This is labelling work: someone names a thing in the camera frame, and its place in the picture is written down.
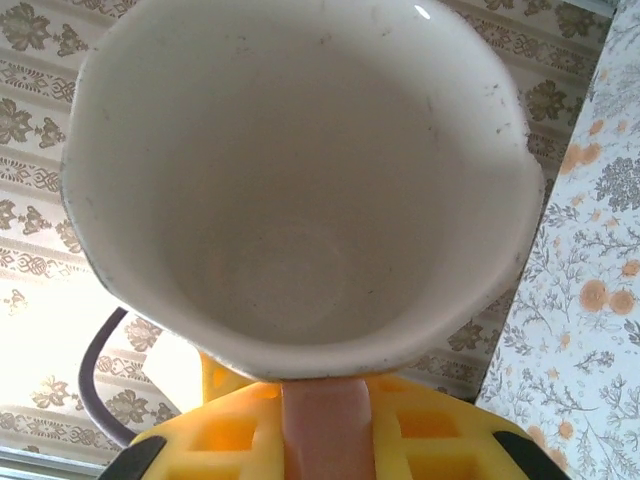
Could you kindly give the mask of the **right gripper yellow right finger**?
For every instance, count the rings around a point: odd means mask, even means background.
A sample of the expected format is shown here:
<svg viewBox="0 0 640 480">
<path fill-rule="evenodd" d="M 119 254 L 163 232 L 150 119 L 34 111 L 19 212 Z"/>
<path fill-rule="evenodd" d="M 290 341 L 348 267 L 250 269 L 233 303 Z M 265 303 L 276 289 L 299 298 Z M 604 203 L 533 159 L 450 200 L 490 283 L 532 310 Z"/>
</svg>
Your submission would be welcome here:
<svg viewBox="0 0 640 480">
<path fill-rule="evenodd" d="M 566 480 L 516 424 L 395 375 L 367 379 L 376 477 Z"/>
</svg>

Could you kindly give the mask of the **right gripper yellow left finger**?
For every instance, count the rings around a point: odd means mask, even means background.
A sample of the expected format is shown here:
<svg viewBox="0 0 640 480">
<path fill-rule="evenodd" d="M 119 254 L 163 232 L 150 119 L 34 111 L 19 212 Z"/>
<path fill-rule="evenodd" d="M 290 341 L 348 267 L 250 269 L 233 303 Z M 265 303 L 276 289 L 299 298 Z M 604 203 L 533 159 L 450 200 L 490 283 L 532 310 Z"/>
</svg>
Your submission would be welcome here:
<svg viewBox="0 0 640 480">
<path fill-rule="evenodd" d="M 281 480 L 281 387 L 251 384 L 139 434 L 112 480 Z"/>
</svg>

